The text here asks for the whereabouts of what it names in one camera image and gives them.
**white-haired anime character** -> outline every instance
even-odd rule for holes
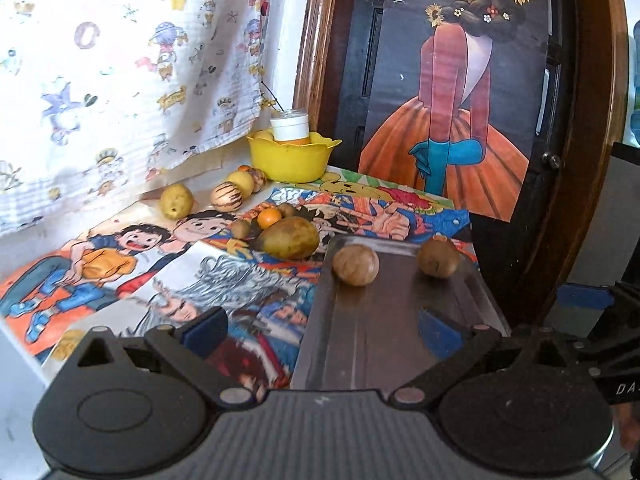
[[[162,324],[180,326],[214,306],[230,314],[238,308],[262,304],[279,290],[293,294],[302,282],[229,256],[204,258],[196,278],[192,285],[175,291],[154,280],[158,293],[149,300],[148,312],[124,335],[142,336]]]

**small orange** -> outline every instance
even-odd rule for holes
[[[275,207],[261,211],[257,218],[258,225],[262,229],[266,229],[270,225],[275,224],[278,220],[282,220],[282,213]]]

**baking tray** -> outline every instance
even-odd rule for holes
[[[363,244],[380,259],[377,278],[365,287],[340,282],[332,260],[340,248]],[[436,364],[418,333],[424,306],[464,326],[488,324],[508,335],[476,265],[463,255],[448,280],[425,276],[415,259],[420,245],[355,235],[335,237],[327,249],[291,388],[379,389],[386,397]]]

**round fruit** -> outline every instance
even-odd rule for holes
[[[261,130],[254,134],[254,139],[273,140],[273,134],[269,130]]]
[[[254,192],[254,178],[246,171],[234,171],[226,180],[233,182],[242,191],[242,198],[246,200]]]
[[[193,195],[182,184],[172,184],[160,196],[160,211],[169,220],[179,220],[191,212]]]
[[[427,276],[448,278],[460,264],[460,253],[450,240],[427,240],[417,255],[418,266]]]
[[[300,216],[283,218],[260,233],[254,248],[281,260],[308,258],[320,245],[316,227]]]
[[[242,205],[242,191],[233,182],[223,182],[213,188],[210,200],[211,205],[218,211],[236,211]]]
[[[260,214],[257,218],[258,225],[262,229],[266,229],[267,227],[272,226],[280,220],[282,220],[282,215],[280,211],[278,211],[278,209],[275,207],[269,207],[264,211],[260,211]]]
[[[264,174],[264,171],[258,168],[249,168],[246,172],[250,174],[254,180],[254,193],[262,191],[265,184],[267,184],[267,176]]]
[[[342,282],[353,286],[369,285],[380,270],[376,251],[360,244],[347,245],[335,253],[334,272]]]
[[[229,226],[229,229],[231,230],[233,238],[236,240],[243,240],[249,236],[249,233],[251,232],[251,224],[246,220],[235,220]]]
[[[293,207],[289,202],[283,202],[278,206],[278,211],[280,211],[283,218],[288,218],[290,216],[295,216],[298,214],[298,210]]]

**red sleeve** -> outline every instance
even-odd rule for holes
[[[482,146],[482,160],[486,151],[486,136],[489,133],[489,106],[491,91],[491,71],[484,70],[480,81],[471,91],[471,138]]]
[[[149,272],[140,274],[139,276],[133,278],[132,280],[129,280],[128,282],[124,282],[116,289],[116,296],[120,296],[121,294],[133,294],[141,286],[148,282],[153,276],[155,276],[156,272],[156,270],[150,270]]]
[[[431,95],[428,96],[428,89],[424,89],[424,103],[431,106],[429,138],[447,142],[452,118],[458,114],[466,77],[466,37],[462,28],[440,25],[433,37],[432,64],[429,66],[429,59],[423,59],[422,63],[421,73],[431,68]]]

